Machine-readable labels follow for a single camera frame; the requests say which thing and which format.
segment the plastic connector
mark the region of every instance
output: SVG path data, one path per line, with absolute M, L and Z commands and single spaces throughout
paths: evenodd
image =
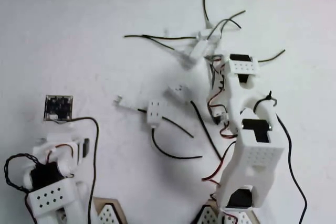
M 196 46 L 194 47 L 194 49 L 192 50 L 192 52 L 189 55 L 189 61 L 193 64 L 196 64 L 198 62 L 199 59 L 201 59 L 202 57 L 204 57 L 204 53 L 205 50 L 208 46 L 208 41 L 207 40 L 200 40 Z
M 124 107 L 124 108 L 128 108 L 128 109 L 133 109 L 133 110 L 137 110 L 138 107 L 135 106 L 134 104 L 132 104 L 130 101 L 128 101 L 127 99 L 123 98 L 121 95 L 118 95 L 115 100 L 114 103 L 118 106 Z
M 209 34 L 211 33 L 212 29 L 205 29 L 202 31 L 199 31 L 197 34 L 198 40 L 207 40 Z M 209 38 L 209 42 L 216 43 L 221 39 L 221 31 L 219 29 L 214 30 L 214 32 L 211 34 Z
M 191 91 L 187 86 L 172 84 L 168 86 L 169 93 L 182 103 L 189 103 L 192 100 Z
M 161 101 L 150 101 L 147 108 L 147 123 L 152 127 L 156 128 L 159 126 L 162 120 L 162 102 Z

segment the wire bundle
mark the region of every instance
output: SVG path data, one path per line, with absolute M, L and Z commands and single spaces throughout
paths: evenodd
M 28 204 L 27 202 L 27 198 L 28 198 L 28 194 L 30 193 L 30 191 L 23 187 L 23 186 L 17 186 L 15 185 L 9 178 L 9 170 L 8 170 L 8 167 L 9 167 L 9 163 L 11 160 L 15 159 L 15 158 L 18 158 L 18 157 L 25 157 L 31 161 L 33 161 L 36 165 L 42 165 L 40 163 L 40 161 L 37 159 L 37 157 L 35 157 L 34 155 L 31 155 L 29 153 L 18 153 L 16 155 L 13 155 L 13 156 L 10 156 L 7 160 L 6 160 L 6 163 L 5 163 L 5 166 L 4 166 L 4 172 L 5 172 L 5 179 L 6 179 L 6 183 L 7 185 L 19 190 L 19 191 L 22 191 L 26 194 L 25 196 L 25 205 L 26 205 L 26 208 L 27 210 L 29 211 L 29 214 L 31 216 L 31 218 L 33 219 L 33 222 L 34 224 L 37 224 L 37 220 L 34 218 L 34 215 L 33 215 L 33 212 L 30 208 L 30 205 Z

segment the white table surface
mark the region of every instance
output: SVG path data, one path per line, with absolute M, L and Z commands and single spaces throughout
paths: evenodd
M 230 26 L 223 46 L 258 59 L 286 53 L 261 68 L 265 89 L 278 99 L 277 111 L 293 140 L 292 165 L 308 199 L 304 223 L 330 223 L 336 193 L 336 1 L 206 0 L 213 22 L 245 9 Z M 215 190 L 201 182 L 218 161 L 189 106 L 170 105 L 168 116 L 195 139 L 163 123 L 157 131 L 167 151 L 202 154 L 177 161 L 152 145 L 144 116 L 116 108 L 122 94 L 132 101 L 160 97 L 172 80 L 192 79 L 177 57 L 144 39 L 125 34 L 190 36 L 205 27 L 201 0 L 0 0 L 0 163 L 30 152 L 46 135 L 46 94 L 74 96 L 73 117 L 94 116 L 100 123 L 95 196 L 117 198 L 129 223 L 189 223 Z M 184 49 L 190 41 L 171 42 Z M 76 127 L 94 137 L 89 122 Z M 208 124 L 221 152 L 229 144 Z M 80 173 L 91 180 L 87 160 Z M 22 181 L 22 163 L 10 176 Z M 298 223 L 303 200 L 284 153 L 264 206 L 263 223 Z M 2 223 L 28 223 L 24 195 L 0 175 Z

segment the small pcb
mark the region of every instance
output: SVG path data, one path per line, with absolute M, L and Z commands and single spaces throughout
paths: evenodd
M 72 118 L 71 95 L 47 95 L 44 107 L 44 121 L 66 121 Z

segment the black wire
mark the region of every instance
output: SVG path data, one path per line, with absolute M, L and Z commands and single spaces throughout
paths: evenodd
M 27 159 L 33 161 L 35 164 L 41 164 L 39 162 L 39 160 L 37 159 L 37 157 L 29 154 L 29 153 L 19 153 L 19 154 L 16 154 L 16 155 L 13 155 L 13 156 L 10 156 L 7 160 L 6 160 L 6 163 L 4 165 L 4 173 L 5 173 L 5 179 L 6 179 L 6 183 L 7 185 L 19 190 L 19 191 L 23 191 L 24 193 L 28 194 L 29 193 L 29 190 L 23 186 L 17 186 L 15 185 L 14 183 L 12 183 L 12 181 L 10 180 L 9 178 L 9 170 L 8 170 L 8 167 L 9 167 L 9 163 L 11 160 L 17 158 L 17 157 L 26 157 Z
M 224 18 L 224 19 L 222 19 L 220 22 L 218 22 L 217 25 L 212 29 L 212 31 L 210 32 L 210 34 L 209 34 L 208 37 L 206 38 L 207 40 L 210 39 L 211 35 L 214 33 L 214 31 L 216 30 L 216 28 L 217 28 L 222 22 L 224 22 L 224 21 L 226 21 L 225 24 L 226 24 L 227 22 L 231 21 L 231 22 L 233 22 L 236 26 L 238 26 L 240 29 L 242 28 L 237 22 L 235 22 L 235 21 L 232 20 L 231 18 Z
M 34 214 L 33 214 L 32 210 L 31 210 L 31 207 L 30 207 L 30 205 L 27 202 L 28 194 L 30 193 L 30 191 L 27 188 L 24 188 L 23 186 L 17 186 L 17 185 L 15 185 L 14 183 L 11 182 L 11 180 L 9 178 L 9 170 L 8 170 L 9 163 L 10 163 L 11 160 L 13 160 L 13 159 L 15 159 L 17 157 L 26 157 L 27 159 L 30 159 L 31 161 L 33 161 L 35 164 L 41 164 L 41 163 L 39 162 L 39 160 L 37 159 L 37 157 L 35 157 L 35 156 L 33 156 L 33 155 L 29 154 L 29 153 L 19 153 L 19 154 L 16 154 L 16 155 L 13 155 L 13 156 L 9 157 L 6 160 L 6 163 L 4 165 L 4 172 L 5 172 L 6 183 L 9 186 L 12 186 L 15 189 L 17 189 L 19 191 L 22 191 L 22 192 L 24 192 L 26 194 L 25 195 L 25 205 L 26 205 L 26 208 L 27 208 L 27 210 L 28 210 L 31 218 L 33 219 L 34 224 L 37 224 L 37 220 L 35 219 Z
M 243 14 L 244 12 L 246 12 L 246 11 L 243 10 L 243 11 L 241 11 L 241 12 L 239 12 L 239 13 L 236 13 L 236 14 L 232 15 L 230 18 L 228 18 L 227 21 L 225 21 L 225 23 L 223 24 L 222 28 L 220 29 L 220 30 L 221 30 L 221 31 L 220 31 L 220 38 L 222 38 L 223 29 L 224 29 L 225 25 L 228 23 L 228 21 L 229 21 L 229 20 L 232 20 L 233 18 L 237 17 L 237 16 L 240 15 L 240 14 Z
M 147 111 L 143 110 L 143 109 L 138 109 L 138 111 L 140 111 L 142 113 L 147 113 Z M 166 120 L 167 122 L 170 122 L 170 123 L 174 124 L 176 127 L 180 128 L 187 135 L 189 135 L 190 137 L 194 138 L 194 136 L 190 132 L 188 132 L 185 128 L 183 128 L 182 126 L 178 125 L 177 123 L 175 123 L 174 121 L 170 120 L 169 118 L 166 118 L 165 116 L 163 116 L 162 119 Z
M 27 208 L 27 210 L 28 210 L 31 218 L 33 219 L 34 224 L 37 224 L 37 220 L 35 219 L 33 211 L 31 210 L 30 205 L 27 202 L 27 198 L 28 198 L 28 194 L 26 194 L 26 196 L 25 196 L 25 205 L 26 205 L 26 208 Z
M 287 136 L 287 139 L 288 139 L 288 167 L 289 167 L 290 175 L 291 175 L 296 187 L 299 189 L 299 191 L 300 191 L 300 193 L 303 197 L 304 203 L 305 203 L 305 207 L 303 208 L 303 211 L 302 211 L 302 214 L 301 214 L 301 217 L 300 217 L 300 221 L 299 221 L 299 224 L 301 224 L 302 220 L 305 216 L 308 203 L 307 203 L 307 199 L 306 199 L 305 194 L 303 193 L 302 189 L 300 188 L 300 186 L 299 186 L 298 182 L 296 181 L 296 179 L 294 177 L 294 174 L 293 174 L 293 169 L 292 169 L 292 164 L 291 164 L 292 140 L 290 138 L 290 135 L 289 135 L 285 125 L 283 124 L 283 122 L 281 121 L 281 119 L 278 115 L 277 115 L 277 118 L 278 118 L 278 121 L 279 121 L 281 127 L 283 128 L 283 131 L 285 132 L 285 134 Z
M 277 55 L 275 55 L 274 57 L 270 58 L 270 59 L 266 59 L 266 60 L 258 60 L 258 62 L 267 62 L 267 61 L 271 61 L 271 60 L 275 60 L 276 58 L 278 58 L 280 55 L 282 55 L 284 52 L 286 52 L 286 50 L 282 50 L 280 53 L 278 53 Z
M 203 11 L 204 11 L 206 20 L 209 21 L 208 13 L 206 13 L 206 8 L 205 8 L 205 0 L 203 0 Z
M 202 156 L 192 156 L 192 157 L 179 157 L 179 156 L 174 156 L 172 154 L 169 154 L 167 152 L 165 152 L 164 150 L 162 150 L 156 143 L 155 141 L 155 137 L 154 137 L 154 132 L 155 132 L 155 128 L 152 128 L 152 140 L 153 140 L 153 143 L 155 145 L 155 147 L 164 155 L 168 156 L 168 157 L 171 157 L 171 158 L 174 158 L 174 159 L 197 159 L 197 158 L 202 158 Z
M 163 44 L 163 43 L 161 43 L 161 42 L 159 42 L 159 41 L 157 41 L 157 40 L 155 40 L 155 39 L 152 39 L 151 37 L 147 37 L 147 36 L 143 36 L 143 35 L 126 35 L 126 36 L 124 36 L 124 38 L 129 38 L 129 37 L 139 37 L 139 38 L 149 39 L 149 40 L 151 40 L 151 41 L 153 41 L 153 42 L 155 42 L 155 43 L 160 44 L 160 45 L 163 46 L 163 47 L 169 48 L 169 49 L 171 49 L 171 50 L 175 50 L 175 48 L 172 48 L 172 47 L 170 47 L 170 46 L 167 46 L 167 45 L 165 45 L 165 44 Z
M 204 129 L 205 134 L 206 134 L 206 136 L 208 137 L 209 142 L 210 142 L 212 148 L 214 149 L 214 151 L 215 151 L 217 157 L 219 158 L 219 160 L 221 160 L 222 157 L 221 157 L 219 151 L 217 150 L 217 148 L 216 148 L 214 142 L 212 141 L 212 138 L 211 138 L 211 136 L 210 136 L 210 134 L 209 134 L 209 132 L 208 132 L 208 129 L 206 128 L 206 126 L 205 126 L 205 124 L 204 124 L 204 121 L 203 121 L 203 119 L 202 119 L 202 117 L 201 117 L 201 114 L 199 113 L 199 110 L 198 110 L 196 104 L 195 104 L 193 101 L 190 101 L 190 103 L 191 103 L 191 105 L 192 105 L 192 106 L 194 107 L 194 109 L 195 109 L 195 112 L 196 112 L 196 114 L 197 114 L 197 117 L 198 117 L 198 119 L 199 119 L 199 122 L 201 123 L 202 128 Z
M 67 120 L 65 122 L 77 122 L 81 120 L 92 120 L 94 124 L 96 125 L 97 132 L 96 132 L 96 140 L 95 140 L 95 149 L 93 152 L 93 181 L 92 181 L 92 187 L 91 187 L 91 193 L 90 193 L 90 198 L 89 198 L 89 206 L 88 206 L 88 223 L 91 224 L 91 203 L 92 203 L 92 198 L 93 198 L 93 191 L 95 190 L 94 186 L 96 184 L 96 178 L 97 178 L 97 171 L 96 171 L 96 159 L 97 159 L 97 146 L 98 146 L 98 138 L 99 138 L 99 124 L 96 119 L 90 117 L 90 116 L 85 116 L 82 118 L 74 118 L 71 120 Z M 64 122 L 59 122 L 59 121 L 54 121 L 57 124 L 63 124 Z
M 180 39 L 196 39 L 196 37 L 158 37 L 158 36 L 153 36 L 153 35 L 125 35 L 124 38 L 131 38 L 131 37 L 150 37 L 153 39 L 165 39 L 165 40 L 180 40 Z
M 272 97 L 272 91 L 269 91 L 269 94 L 265 97 L 260 99 L 259 101 L 256 102 L 256 104 L 253 107 L 253 113 L 256 113 L 257 107 L 259 105 L 259 103 L 263 102 L 263 101 L 267 101 L 267 100 L 273 100 L 274 101 L 274 105 L 273 107 L 275 107 L 278 104 L 277 99 Z

